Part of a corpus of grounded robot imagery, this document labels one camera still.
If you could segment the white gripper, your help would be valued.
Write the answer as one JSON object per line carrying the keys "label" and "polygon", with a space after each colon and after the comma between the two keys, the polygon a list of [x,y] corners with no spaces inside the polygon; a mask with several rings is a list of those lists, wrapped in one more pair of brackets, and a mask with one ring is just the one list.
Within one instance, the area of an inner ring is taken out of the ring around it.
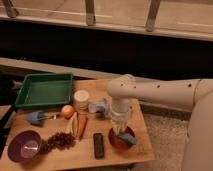
{"label": "white gripper", "polygon": [[[130,100],[129,99],[116,99],[113,98],[111,102],[111,119],[116,123],[113,124],[112,129],[115,135],[119,134],[119,125],[124,125],[127,123],[132,109],[130,107]],[[122,134],[127,134],[128,132],[128,125],[124,125],[122,128]]]}

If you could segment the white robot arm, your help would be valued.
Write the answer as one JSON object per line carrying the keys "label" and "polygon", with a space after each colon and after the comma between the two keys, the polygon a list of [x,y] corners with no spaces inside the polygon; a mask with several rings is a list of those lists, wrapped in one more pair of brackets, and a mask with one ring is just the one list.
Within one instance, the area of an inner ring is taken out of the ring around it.
{"label": "white robot arm", "polygon": [[191,111],[181,171],[213,171],[213,79],[137,82],[126,74],[112,79],[107,93],[116,134],[126,128],[131,98]]}

